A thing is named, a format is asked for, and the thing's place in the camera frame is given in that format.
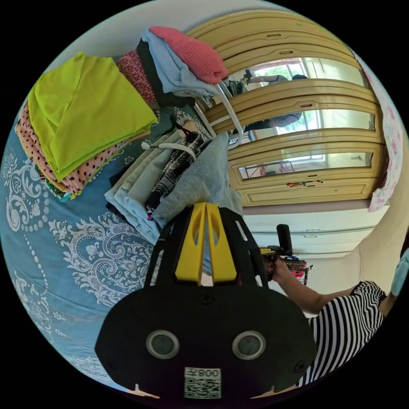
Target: red patterned fabric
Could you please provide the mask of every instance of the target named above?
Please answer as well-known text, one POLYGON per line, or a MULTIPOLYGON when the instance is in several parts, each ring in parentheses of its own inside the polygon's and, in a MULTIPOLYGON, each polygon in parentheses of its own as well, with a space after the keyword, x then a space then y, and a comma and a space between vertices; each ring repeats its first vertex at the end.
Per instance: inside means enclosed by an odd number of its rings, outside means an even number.
POLYGON ((124 74, 147 104, 156 102, 155 94, 153 93, 152 87, 146 77, 141 59, 136 50, 132 50, 125 54, 118 60, 116 65, 118 66, 119 71, 124 74))

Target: black and white plaid fabric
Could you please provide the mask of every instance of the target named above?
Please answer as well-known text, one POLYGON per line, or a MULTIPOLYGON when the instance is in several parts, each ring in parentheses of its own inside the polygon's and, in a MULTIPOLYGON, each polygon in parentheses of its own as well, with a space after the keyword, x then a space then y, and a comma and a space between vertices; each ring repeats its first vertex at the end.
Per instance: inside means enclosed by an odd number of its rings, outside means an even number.
MULTIPOLYGON (((197 132, 189 131, 176 122, 174 122, 174 125, 176 128, 182 130, 186 135, 180 144, 189 147, 196 157, 198 157, 211 142, 206 138, 201 137, 197 132)), ((168 196, 172 192, 183 172, 192 163, 193 157, 189 153, 183 150, 175 150, 172 153, 155 187, 153 188, 151 195, 145 202, 148 217, 159 206, 162 198, 168 196)))

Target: polka dot fabric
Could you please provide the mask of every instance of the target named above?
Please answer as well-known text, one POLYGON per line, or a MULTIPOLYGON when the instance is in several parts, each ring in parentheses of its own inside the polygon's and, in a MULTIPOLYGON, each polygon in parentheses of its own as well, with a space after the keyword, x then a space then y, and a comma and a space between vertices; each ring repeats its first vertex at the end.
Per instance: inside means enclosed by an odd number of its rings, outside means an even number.
POLYGON ((136 50, 132 50, 125 54, 117 61, 116 65, 119 68, 119 71, 124 74, 147 104, 156 102, 155 94, 153 93, 150 82, 146 77, 141 59, 136 50))
POLYGON ((103 150, 94 158, 91 158, 87 162, 84 162, 80 167, 71 172, 67 177, 59 181, 50 166, 48 165, 47 159, 44 152, 41 149, 40 142, 36 136, 33 127, 30 123, 28 104, 26 103, 19 114, 18 118, 18 129, 20 130, 20 141, 24 145, 24 150, 27 155, 31 155, 36 162, 39 169, 47 177, 47 179, 55 184, 56 186, 65 186, 67 192, 77 194, 86 185, 88 180, 97 172, 98 169, 103 167, 111 156, 123 146, 133 141, 134 139, 140 138, 140 135, 128 138, 120 144, 113 145, 108 149, 103 150))

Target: hand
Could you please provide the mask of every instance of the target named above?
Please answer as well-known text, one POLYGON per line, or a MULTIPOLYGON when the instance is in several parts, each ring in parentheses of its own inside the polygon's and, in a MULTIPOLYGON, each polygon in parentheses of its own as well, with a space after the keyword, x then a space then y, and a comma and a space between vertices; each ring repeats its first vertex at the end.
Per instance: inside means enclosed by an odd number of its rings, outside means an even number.
POLYGON ((287 265, 281 260, 281 258, 278 258, 274 263, 274 274, 272 280, 280 284, 289 276, 291 276, 291 273, 287 265))

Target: striped shirt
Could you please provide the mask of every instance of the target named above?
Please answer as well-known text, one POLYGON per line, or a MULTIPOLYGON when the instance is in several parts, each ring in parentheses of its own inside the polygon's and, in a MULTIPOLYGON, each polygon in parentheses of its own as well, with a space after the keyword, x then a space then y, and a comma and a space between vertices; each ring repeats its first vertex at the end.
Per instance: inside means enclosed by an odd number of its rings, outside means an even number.
MULTIPOLYGON (((273 85, 273 84, 279 84, 281 82, 288 81, 288 79, 282 75, 278 75, 277 78, 274 81, 270 81, 268 85, 273 85)), ((274 124, 284 122, 289 116, 294 117, 294 121, 296 122, 301 118, 302 112, 292 112, 291 114, 284 114, 284 115, 278 115, 274 116, 273 118, 267 119, 267 121, 271 122, 271 126, 274 127, 274 124)))
POLYGON ((360 282, 351 295, 330 301, 308 322, 317 356, 297 386, 313 382, 354 357, 382 325, 380 302, 386 297, 375 283, 360 282))

